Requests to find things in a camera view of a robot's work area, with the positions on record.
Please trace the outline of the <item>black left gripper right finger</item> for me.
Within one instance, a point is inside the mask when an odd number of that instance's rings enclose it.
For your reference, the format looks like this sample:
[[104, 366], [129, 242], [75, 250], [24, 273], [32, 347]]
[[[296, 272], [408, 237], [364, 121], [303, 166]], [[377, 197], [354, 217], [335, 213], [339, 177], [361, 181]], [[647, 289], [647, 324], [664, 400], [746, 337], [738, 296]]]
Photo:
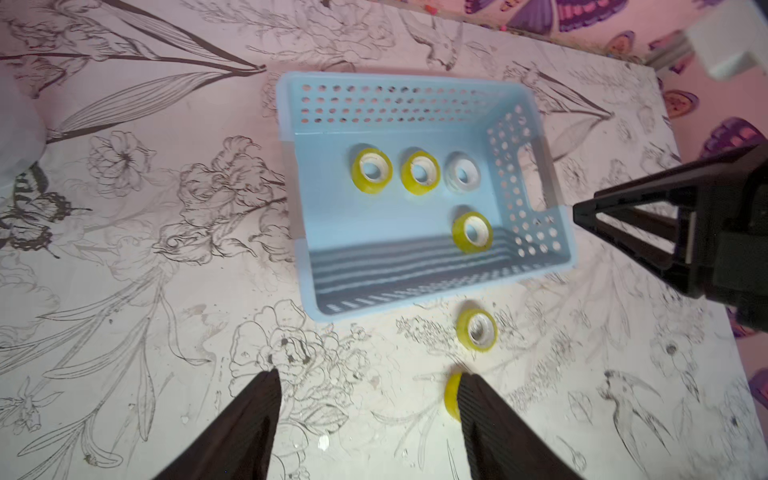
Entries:
[[457, 375], [457, 420], [474, 479], [579, 477], [478, 374]]

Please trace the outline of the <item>yellow tape roll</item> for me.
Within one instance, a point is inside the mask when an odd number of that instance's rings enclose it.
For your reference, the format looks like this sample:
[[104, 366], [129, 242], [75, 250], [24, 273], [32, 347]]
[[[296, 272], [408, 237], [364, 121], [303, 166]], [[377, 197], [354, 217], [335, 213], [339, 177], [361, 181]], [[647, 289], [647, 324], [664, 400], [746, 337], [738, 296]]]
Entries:
[[458, 422], [461, 421], [460, 409], [458, 404], [458, 391], [459, 391], [462, 376], [463, 376], [462, 373], [452, 374], [445, 385], [444, 395], [443, 395], [444, 406], [446, 411], [453, 419], [455, 419]]
[[485, 310], [467, 309], [461, 312], [456, 323], [459, 342], [468, 350], [488, 352], [496, 344], [498, 328], [495, 319]]
[[366, 194], [380, 193], [390, 183], [392, 175], [393, 166], [390, 159], [375, 148], [361, 150], [351, 168], [353, 183]]
[[459, 250], [474, 254], [491, 248], [494, 233], [489, 221], [483, 215], [470, 211], [454, 221], [452, 237]]
[[415, 151], [403, 164], [401, 179], [409, 193], [416, 196], [425, 195], [440, 183], [440, 165], [431, 154], [423, 150]]

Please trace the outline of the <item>yellow tape roll bottom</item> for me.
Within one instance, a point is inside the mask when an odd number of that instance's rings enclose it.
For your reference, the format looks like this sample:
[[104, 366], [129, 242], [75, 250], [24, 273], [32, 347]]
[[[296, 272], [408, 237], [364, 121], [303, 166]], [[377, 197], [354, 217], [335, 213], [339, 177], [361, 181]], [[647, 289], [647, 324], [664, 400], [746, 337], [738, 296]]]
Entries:
[[458, 404], [458, 391], [459, 391], [462, 376], [463, 376], [462, 373], [452, 374], [445, 385], [444, 395], [443, 395], [444, 406], [446, 411], [453, 419], [455, 419], [458, 422], [461, 421], [460, 409]]

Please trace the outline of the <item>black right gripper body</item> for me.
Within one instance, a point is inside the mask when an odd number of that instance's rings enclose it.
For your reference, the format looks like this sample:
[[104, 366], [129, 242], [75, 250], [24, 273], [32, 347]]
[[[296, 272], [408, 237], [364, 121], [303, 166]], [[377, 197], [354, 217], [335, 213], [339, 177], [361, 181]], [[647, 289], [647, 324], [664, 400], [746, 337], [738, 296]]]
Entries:
[[767, 330], [767, 144], [684, 164], [693, 190], [677, 290], [736, 309], [736, 322]]

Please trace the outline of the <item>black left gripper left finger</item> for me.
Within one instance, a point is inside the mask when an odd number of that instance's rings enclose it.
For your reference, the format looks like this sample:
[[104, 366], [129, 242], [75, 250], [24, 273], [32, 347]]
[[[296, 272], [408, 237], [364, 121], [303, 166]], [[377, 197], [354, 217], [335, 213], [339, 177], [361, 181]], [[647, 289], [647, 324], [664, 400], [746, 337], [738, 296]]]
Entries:
[[262, 371], [159, 479], [265, 479], [282, 391], [276, 369]]

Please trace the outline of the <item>light blue perforated storage basket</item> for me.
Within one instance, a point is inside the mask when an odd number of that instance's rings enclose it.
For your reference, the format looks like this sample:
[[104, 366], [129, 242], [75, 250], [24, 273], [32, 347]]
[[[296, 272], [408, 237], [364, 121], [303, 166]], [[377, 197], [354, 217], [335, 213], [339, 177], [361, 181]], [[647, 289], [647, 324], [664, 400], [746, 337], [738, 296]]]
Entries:
[[[287, 164], [291, 233], [301, 301], [334, 322], [422, 300], [559, 272], [576, 243], [530, 88], [452, 77], [289, 72], [276, 86]], [[391, 161], [390, 183], [360, 191], [351, 168], [363, 149]], [[431, 154], [441, 179], [409, 193], [401, 179], [415, 151]], [[468, 193], [445, 181], [450, 155], [478, 165]], [[467, 254], [454, 221], [478, 212], [489, 250]]]

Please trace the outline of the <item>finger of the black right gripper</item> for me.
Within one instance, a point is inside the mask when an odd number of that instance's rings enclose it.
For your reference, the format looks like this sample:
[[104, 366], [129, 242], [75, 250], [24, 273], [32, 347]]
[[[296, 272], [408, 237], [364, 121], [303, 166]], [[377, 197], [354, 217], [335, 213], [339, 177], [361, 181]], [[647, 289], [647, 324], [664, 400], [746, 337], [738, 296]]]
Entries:
[[718, 165], [682, 165], [601, 190], [573, 206], [573, 220], [671, 289], [702, 297], [708, 208]]

